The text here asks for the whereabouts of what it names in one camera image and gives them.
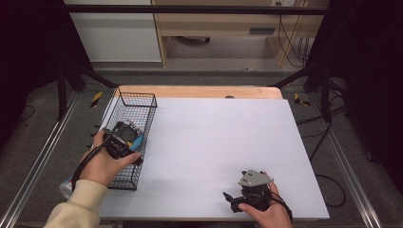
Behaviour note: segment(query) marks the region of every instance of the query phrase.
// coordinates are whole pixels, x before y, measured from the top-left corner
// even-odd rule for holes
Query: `beige sleeve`
[[[90,180],[78,180],[67,202],[50,213],[45,227],[98,227],[99,209],[108,189]]]

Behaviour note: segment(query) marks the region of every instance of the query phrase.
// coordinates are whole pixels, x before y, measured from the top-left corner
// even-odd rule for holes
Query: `black wire basket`
[[[132,122],[140,127],[144,135],[142,143],[135,149],[135,152],[141,152],[143,154],[142,159],[144,159],[148,133],[156,108],[157,100],[154,94],[120,92],[106,128],[113,129],[117,122],[125,124]],[[142,164],[130,164],[115,177],[109,188],[137,190],[142,166]]]

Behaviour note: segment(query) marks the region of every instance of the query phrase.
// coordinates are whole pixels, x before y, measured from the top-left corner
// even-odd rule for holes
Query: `table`
[[[125,85],[120,90],[155,93],[159,107],[138,190],[111,190],[102,219],[251,220],[234,214],[222,195],[239,195],[240,171],[248,168],[269,169],[296,220],[329,217],[291,109],[277,88]],[[237,99],[221,99],[228,95]],[[178,116],[179,109],[185,114]],[[237,118],[243,118],[241,130]],[[241,141],[234,134],[239,131]]]

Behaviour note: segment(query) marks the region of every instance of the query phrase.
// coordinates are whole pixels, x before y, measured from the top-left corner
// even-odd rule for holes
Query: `aluminum rail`
[[[204,14],[275,14],[329,15],[348,13],[345,9],[303,7],[245,7],[245,6],[149,6],[149,5],[44,5],[42,10],[86,13],[204,13]]]
[[[317,95],[313,95],[311,93],[309,93],[308,96],[314,106],[315,111],[317,112],[317,114],[320,115],[321,113],[319,111],[320,110],[319,98],[317,97]],[[321,123],[323,125],[323,128],[326,128],[326,123],[322,118]],[[365,222],[365,225],[368,228],[381,228],[382,225],[380,223],[380,220],[373,206],[371,205],[371,202],[368,199],[367,194],[364,191],[364,188],[359,182],[359,179],[356,176],[353,167],[347,160],[343,152],[343,149],[341,148],[341,145],[337,140],[336,134],[332,130],[332,128],[330,128],[329,130],[328,139],[329,144],[332,147],[332,151],[335,156],[338,167],[340,168],[341,174],[343,175],[344,180],[346,181],[347,186],[350,189],[350,193],[352,194],[353,199],[355,200],[355,205],[358,208],[358,211],[361,214],[362,219]]]
[[[50,133],[47,142],[45,143],[44,147],[42,148],[41,152],[38,155],[34,165],[30,169],[24,183],[22,184],[20,190],[18,191],[17,195],[15,196],[14,200],[12,201],[9,209],[6,213],[1,217],[0,220],[0,228],[11,228],[14,226],[15,222],[18,220],[22,210],[24,209],[27,200],[32,193],[32,190],[39,180],[39,177],[42,174],[42,171],[45,168],[45,165],[48,162],[48,158],[53,152],[53,149],[58,142],[65,126],[71,116],[71,113],[74,110],[74,107],[77,103],[77,100],[80,96],[80,92],[72,93],[72,96],[68,102],[68,109],[67,113],[64,118],[56,123],[53,127],[52,132]]]

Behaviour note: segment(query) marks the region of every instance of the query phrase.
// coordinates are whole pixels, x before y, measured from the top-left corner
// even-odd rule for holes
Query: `white table surface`
[[[110,190],[101,218],[249,220],[233,213],[222,194],[241,196],[238,180],[248,169],[266,170],[275,179],[295,220],[329,218],[288,101],[158,98],[157,103],[138,190]]]

